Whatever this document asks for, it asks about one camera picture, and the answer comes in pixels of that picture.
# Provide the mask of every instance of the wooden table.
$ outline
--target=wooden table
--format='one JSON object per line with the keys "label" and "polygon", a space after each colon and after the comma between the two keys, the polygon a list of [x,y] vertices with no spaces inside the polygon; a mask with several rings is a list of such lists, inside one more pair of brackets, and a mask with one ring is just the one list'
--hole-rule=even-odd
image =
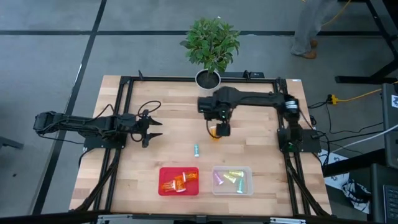
{"label": "wooden table", "polygon": [[[104,76],[94,115],[101,112],[108,103],[115,102],[119,80],[120,76]],[[271,84],[226,85],[241,91],[272,91]],[[301,81],[287,80],[287,85],[289,93],[300,100],[301,109],[308,117]],[[150,115],[163,123],[163,126],[152,126],[149,132],[163,135],[151,140],[146,149],[141,148],[140,142],[127,139],[121,153],[111,211],[291,216],[286,169],[277,143],[276,110],[260,106],[238,106],[231,120],[231,136],[213,141],[206,131],[203,115],[197,112],[197,96],[198,88],[194,82],[134,82],[130,113],[137,113],[140,105],[149,100],[161,101],[160,109]],[[108,110],[103,115],[111,115],[111,111]],[[308,128],[303,119],[300,124],[303,128]],[[193,156],[194,144],[199,145],[199,158]],[[70,208],[79,206],[97,184],[103,156],[104,149],[95,149],[82,159]],[[330,213],[319,161],[311,154],[301,154],[301,158],[306,186],[323,209]],[[199,168],[200,193],[195,197],[158,195],[159,169],[186,166]],[[213,166],[249,166],[253,172],[254,194],[239,197],[214,196],[211,192]],[[107,192],[108,187],[105,186],[100,208],[104,208]],[[297,186],[296,194],[299,210],[303,213]]]}

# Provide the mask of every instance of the orange candy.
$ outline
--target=orange candy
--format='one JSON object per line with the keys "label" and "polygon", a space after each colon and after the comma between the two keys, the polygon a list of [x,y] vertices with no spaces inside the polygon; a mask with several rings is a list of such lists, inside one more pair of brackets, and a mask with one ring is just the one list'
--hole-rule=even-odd
{"label": "orange candy", "polygon": [[175,180],[172,180],[172,181],[164,183],[162,185],[162,189],[165,192],[169,192],[169,191],[175,190]]}
{"label": "orange candy", "polygon": [[176,176],[175,177],[175,191],[176,192],[183,192],[185,191],[185,184],[184,184],[184,178],[182,175]]}
{"label": "orange candy", "polygon": [[198,172],[196,172],[196,171],[182,172],[182,176],[183,176],[184,182],[188,182],[191,180],[196,180],[198,178]]}

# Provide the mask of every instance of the green object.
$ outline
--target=green object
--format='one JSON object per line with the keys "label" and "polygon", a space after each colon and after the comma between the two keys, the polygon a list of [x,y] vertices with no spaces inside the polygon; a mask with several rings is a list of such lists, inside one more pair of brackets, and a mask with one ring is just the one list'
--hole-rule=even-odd
{"label": "green object", "polygon": [[238,189],[236,190],[236,193],[243,194],[243,178],[239,179]]}
{"label": "green object", "polygon": [[233,63],[232,52],[239,54],[236,38],[240,31],[231,31],[233,26],[221,19],[200,19],[195,21],[180,45],[186,47],[186,56],[191,63],[204,64],[208,73],[215,70],[225,72],[227,64]]}

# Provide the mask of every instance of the gray floor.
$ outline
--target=gray floor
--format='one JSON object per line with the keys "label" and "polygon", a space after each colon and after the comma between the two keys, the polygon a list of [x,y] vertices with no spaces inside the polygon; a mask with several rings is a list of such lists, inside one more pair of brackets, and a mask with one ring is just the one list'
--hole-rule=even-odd
{"label": "gray floor", "polygon": [[[2,0],[0,29],[91,30],[100,2]],[[187,30],[194,19],[220,16],[240,30],[294,30],[302,6],[300,0],[113,0],[106,5],[99,29]],[[340,8],[341,4],[336,4],[330,17]],[[377,30],[377,27],[364,4],[352,3],[325,30]],[[144,75],[194,76],[199,67],[184,57],[185,50],[178,45],[183,38],[179,35],[97,36],[73,114],[92,116],[103,75],[137,75],[140,69]],[[334,76],[370,75],[389,63],[393,56],[382,38],[318,39],[318,58],[304,60],[289,54],[291,37],[241,36],[240,54],[227,71],[250,70],[264,72],[270,78],[302,79],[308,104],[323,101],[330,93],[344,99],[379,88],[339,85],[334,82]],[[25,144],[21,151],[8,147],[0,151],[0,217],[30,212],[52,145],[50,140],[40,139],[33,132],[34,116],[42,111],[65,109],[87,41],[88,36],[0,35],[0,136]],[[380,105],[380,96],[374,94],[330,106],[333,131],[358,130],[381,122]],[[327,131],[325,109],[312,110],[311,114],[318,121],[317,128]],[[330,136],[336,139],[345,134]],[[70,133],[67,139],[83,140]],[[368,152],[382,145],[382,139],[375,139],[352,149]],[[81,146],[64,143],[44,213],[68,210],[80,154]],[[341,154],[356,155],[349,151]],[[360,212],[347,209],[340,192],[331,190],[330,194],[335,215],[365,218]]]}

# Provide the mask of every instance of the white label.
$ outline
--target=white label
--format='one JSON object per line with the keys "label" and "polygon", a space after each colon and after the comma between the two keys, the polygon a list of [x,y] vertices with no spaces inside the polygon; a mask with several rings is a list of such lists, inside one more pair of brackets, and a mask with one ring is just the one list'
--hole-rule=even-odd
{"label": "white label", "polygon": [[398,96],[391,95],[391,106],[398,108]]}

